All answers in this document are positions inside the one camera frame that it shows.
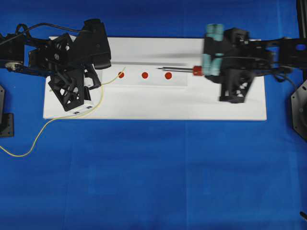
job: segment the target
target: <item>red dot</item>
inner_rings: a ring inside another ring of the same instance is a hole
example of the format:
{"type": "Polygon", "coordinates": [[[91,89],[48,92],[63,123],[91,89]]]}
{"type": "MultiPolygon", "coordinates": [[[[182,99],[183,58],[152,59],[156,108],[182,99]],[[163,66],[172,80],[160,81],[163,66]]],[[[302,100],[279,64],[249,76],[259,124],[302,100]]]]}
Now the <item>red dot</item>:
{"type": "Polygon", "coordinates": [[[165,78],[166,79],[171,79],[172,78],[172,73],[171,72],[167,72],[166,74],[165,74],[165,78]]]}
{"type": "Polygon", "coordinates": [[[118,77],[119,77],[119,78],[123,78],[124,76],[125,76],[124,72],[122,72],[122,73],[119,72],[119,73],[118,73],[118,77]]]}
{"type": "Polygon", "coordinates": [[[146,73],[146,72],[142,73],[142,78],[144,78],[144,79],[148,78],[148,73],[146,73]]]}

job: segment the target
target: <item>blue background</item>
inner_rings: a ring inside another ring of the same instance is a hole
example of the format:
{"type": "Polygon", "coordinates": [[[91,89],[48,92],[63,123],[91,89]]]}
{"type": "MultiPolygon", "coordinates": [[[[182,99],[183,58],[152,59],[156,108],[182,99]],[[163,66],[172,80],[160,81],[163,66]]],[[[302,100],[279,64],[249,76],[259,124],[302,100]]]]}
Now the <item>blue background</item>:
{"type": "MultiPolygon", "coordinates": [[[[3,35],[18,23],[80,29],[100,18],[110,36],[202,37],[206,24],[223,23],[253,38],[298,37],[295,0],[11,0],[0,12],[3,35]]],[[[302,82],[298,70],[290,77],[302,82]]],[[[46,122],[45,79],[1,69],[0,85],[15,115],[15,137],[0,145],[22,154],[46,122]]],[[[26,158],[0,154],[0,229],[307,228],[307,143],[291,129],[293,89],[271,76],[265,88],[264,122],[51,124],[26,158]]]]}

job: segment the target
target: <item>white board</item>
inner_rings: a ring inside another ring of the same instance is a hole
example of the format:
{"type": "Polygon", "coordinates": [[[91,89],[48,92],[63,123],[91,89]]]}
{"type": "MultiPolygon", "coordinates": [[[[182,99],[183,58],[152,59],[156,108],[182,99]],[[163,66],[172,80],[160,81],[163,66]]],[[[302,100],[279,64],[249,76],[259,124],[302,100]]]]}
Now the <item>white board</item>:
{"type": "MultiPolygon", "coordinates": [[[[203,39],[108,38],[112,67],[97,70],[102,82],[124,68],[125,76],[104,86],[104,100],[81,119],[266,120],[264,78],[255,78],[245,103],[219,102],[220,85],[191,73],[172,72],[167,80],[159,67],[201,65],[203,39]],[[148,78],[142,78],[147,72],[148,78]]],[[[50,91],[46,79],[44,118],[71,115],[50,91]]],[[[91,90],[94,104],[100,89],[91,90]]]]}

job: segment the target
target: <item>metal plate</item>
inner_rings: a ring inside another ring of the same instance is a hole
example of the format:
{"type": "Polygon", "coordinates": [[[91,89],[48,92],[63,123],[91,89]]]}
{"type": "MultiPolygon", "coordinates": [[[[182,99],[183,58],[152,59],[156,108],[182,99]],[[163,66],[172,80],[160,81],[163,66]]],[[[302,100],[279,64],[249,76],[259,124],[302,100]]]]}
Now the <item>metal plate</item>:
{"type": "Polygon", "coordinates": [[[14,137],[14,115],[3,114],[0,125],[0,138],[14,137]]]}
{"type": "MultiPolygon", "coordinates": [[[[305,81],[298,89],[297,93],[301,99],[302,106],[307,103],[307,81],[305,81]]],[[[303,125],[299,117],[299,102],[296,92],[291,95],[292,104],[292,122],[294,130],[305,140],[307,140],[307,128],[303,125]]]]}

